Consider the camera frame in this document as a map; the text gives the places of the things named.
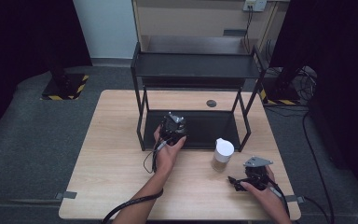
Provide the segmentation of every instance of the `hand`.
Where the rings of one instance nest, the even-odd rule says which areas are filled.
[[[160,140],[160,139],[158,139],[160,129],[161,129],[161,125],[159,125],[154,132],[154,137],[156,139],[156,142],[158,140]],[[158,152],[157,159],[156,159],[156,163],[157,163],[157,167],[158,167],[157,173],[162,172],[162,173],[168,175],[171,172],[171,170],[176,162],[176,156],[177,156],[179,150],[185,144],[185,140],[186,140],[186,137],[184,136],[181,139],[179,139],[179,141],[175,145],[169,146],[167,144]]]
[[[275,182],[274,174],[269,166],[266,166],[266,169],[269,178]],[[247,182],[241,182],[241,185],[257,198],[264,210],[269,214],[274,222],[278,224],[292,223],[289,216],[286,214],[286,210],[283,207],[281,199],[278,198],[278,196],[275,195],[269,187],[264,190],[258,190]]]

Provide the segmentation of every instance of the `wooden table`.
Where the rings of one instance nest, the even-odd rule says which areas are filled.
[[[155,109],[217,109],[232,107],[234,91],[149,91]],[[242,94],[244,101],[250,92]],[[215,100],[216,107],[206,102]],[[240,138],[245,135],[241,110],[235,112]],[[134,91],[104,91],[97,104],[67,191],[75,199],[63,199],[60,217],[103,219],[113,208],[126,202],[150,178],[144,168],[149,151],[142,151],[136,135],[139,111]],[[248,192],[237,192],[227,176],[245,178],[244,162],[252,156],[274,161],[270,165],[285,195],[293,195],[280,152],[260,100],[255,99],[248,115],[252,134],[243,149],[235,152],[227,169],[211,167],[213,149],[182,150],[164,194],[149,219],[164,220],[261,220],[269,219]],[[289,203],[291,219],[301,216],[297,203]]]

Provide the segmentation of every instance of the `forearm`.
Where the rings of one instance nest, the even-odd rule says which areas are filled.
[[[147,183],[132,197],[138,199],[144,196],[158,194],[164,187],[169,174],[164,172],[156,172]],[[145,224],[150,211],[153,208],[155,200],[150,200],[142,203],[133,204],[122,209],[116,216],[113,223],[142,223]]]

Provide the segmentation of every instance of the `yellow black warning tape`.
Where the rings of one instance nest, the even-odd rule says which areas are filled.
[[[83,76],[82,81],[79,84],[79,87],[77,88],[76,94],[73,95],[42,95],[40,98],[41,100],[76,100],[80,93],[83,91],[84,86],[86,85],[87,80],[89,79],[89,76]]]
[[[293,101],[293,100],[270,100],[267,97],[266,91],[263,88],[263,85],[260,87],[260,97],[261,101],[264,105],[301,105],[300,101]]]

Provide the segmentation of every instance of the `person's left hand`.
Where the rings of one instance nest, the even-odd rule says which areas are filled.
[[[158,139],[160,129],[161,125],[159,125],[154,132],[156,142],[160,140]],[[173,166],[175,165],[177,154],[182,148],[182,146],[185,144],[185,140],[186,137],[184,136],[179,139],[179,141],[175,145],[169,146],[167,144],[158,152],[156,160],[158,169],[156,170],[156,173],[163,172],[168,175],[171,172]]]

